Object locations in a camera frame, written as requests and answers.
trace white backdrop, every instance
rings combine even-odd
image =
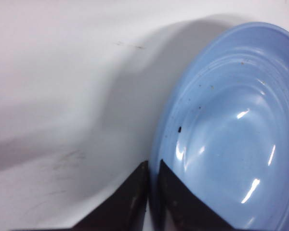
[[[98,206],[148,159],[193,57],[250,21],[289,31],[289,0],[0,0],[0,231]]]

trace ceramic plate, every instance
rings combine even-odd
[[[243,24],[198,55],[160,119],[153,204],[161,159],[235,228],[289,230],[289,32]]]

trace white surface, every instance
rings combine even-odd
[[[289,0],[0,0],[0,231],[94,209],[148,158],[192,58],[249,21],[289,31]]]

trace blue plate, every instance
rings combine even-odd
[[[243,24],[198,55],[160,119],[153,204],[161,159],[235,228],[289,230],[289,32]]]

